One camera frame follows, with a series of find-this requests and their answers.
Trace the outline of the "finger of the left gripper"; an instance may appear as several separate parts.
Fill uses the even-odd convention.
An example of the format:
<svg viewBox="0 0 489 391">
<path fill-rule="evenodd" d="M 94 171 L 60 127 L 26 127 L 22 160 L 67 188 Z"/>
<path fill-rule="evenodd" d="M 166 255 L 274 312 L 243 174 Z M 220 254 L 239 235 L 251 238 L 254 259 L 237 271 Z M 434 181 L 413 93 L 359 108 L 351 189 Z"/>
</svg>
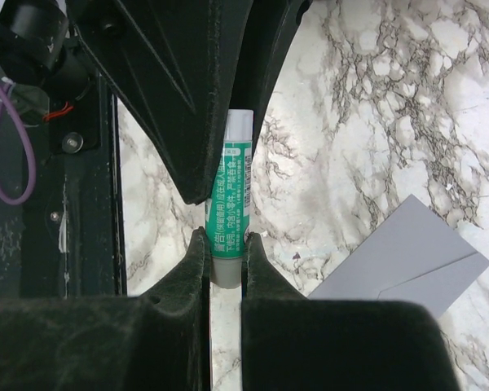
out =
<svg viewBox="0 0 489 391">
<path fill-rule="evenodd" d="M 275 84 L 302 17 L 310 8 L 304 0 L 252 3 L 237 64 L 231 108 L 253 111 L 257 142 Z"/>
<path fill-rule="evenodd" d="M 222 123 L 223 1 L 68 1 L 85 52 L 157 149 L 183 201 L 209 194 Z"/>
</svg>

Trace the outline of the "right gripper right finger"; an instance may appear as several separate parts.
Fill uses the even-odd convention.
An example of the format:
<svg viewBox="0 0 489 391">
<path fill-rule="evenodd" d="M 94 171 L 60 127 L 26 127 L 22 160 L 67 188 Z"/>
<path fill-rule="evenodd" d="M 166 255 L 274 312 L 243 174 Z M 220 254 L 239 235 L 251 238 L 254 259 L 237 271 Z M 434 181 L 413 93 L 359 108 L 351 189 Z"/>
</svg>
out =
<svg viewBox="0 0 489 391">
<path fill-rule="evenodd" d="M 304 297 L 249 236 L 241 269 L 245 390 L 457 390 L 432 315 L 402 301 Z"/>
</svg>

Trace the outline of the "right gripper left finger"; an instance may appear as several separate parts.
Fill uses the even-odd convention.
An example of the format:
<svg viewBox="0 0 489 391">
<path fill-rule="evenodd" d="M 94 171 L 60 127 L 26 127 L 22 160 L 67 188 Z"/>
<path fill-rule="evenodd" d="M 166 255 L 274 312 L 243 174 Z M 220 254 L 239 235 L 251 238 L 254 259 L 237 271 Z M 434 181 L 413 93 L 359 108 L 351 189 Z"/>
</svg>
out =
<svg viewBox="0 0 489 391">
<path fill-rule="evenodd" d="M 0 390 L 208 390 L 209 264 L 184 258 L 137 297 L 0 299 Z"/>
</svg>

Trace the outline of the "green white glue stick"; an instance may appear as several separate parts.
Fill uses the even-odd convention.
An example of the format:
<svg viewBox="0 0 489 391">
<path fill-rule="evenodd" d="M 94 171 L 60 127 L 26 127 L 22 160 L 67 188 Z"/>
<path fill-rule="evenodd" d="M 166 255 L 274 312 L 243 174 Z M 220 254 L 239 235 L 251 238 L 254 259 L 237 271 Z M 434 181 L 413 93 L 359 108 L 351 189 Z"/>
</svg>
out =
<svg viewBox="0 0 489 391">
<path fill-rule="evenodd" d="M 241 284 L 241 262 L 249 236 L 252 160 L 253 111 L 231 109 L 213 189 L 205 202 L 211 279 L 220 288 L 234 289 Z"/>
</svg>

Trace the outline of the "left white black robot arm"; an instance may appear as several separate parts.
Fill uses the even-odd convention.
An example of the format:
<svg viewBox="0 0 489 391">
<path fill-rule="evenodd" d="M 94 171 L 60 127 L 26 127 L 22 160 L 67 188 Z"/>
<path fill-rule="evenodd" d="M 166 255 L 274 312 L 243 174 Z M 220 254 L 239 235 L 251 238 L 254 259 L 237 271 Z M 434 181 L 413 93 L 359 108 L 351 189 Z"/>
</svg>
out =
<svg viewBox="0 0 489 391">
<path fill-rule="evenodd" d="M 308 1 L 0 1 L 0 66 L 63 102 L 90 70 L 75 37 L 164 161 L 188 204 L 205 201 L 227 112 L 259 134 Z"/>
</svg>

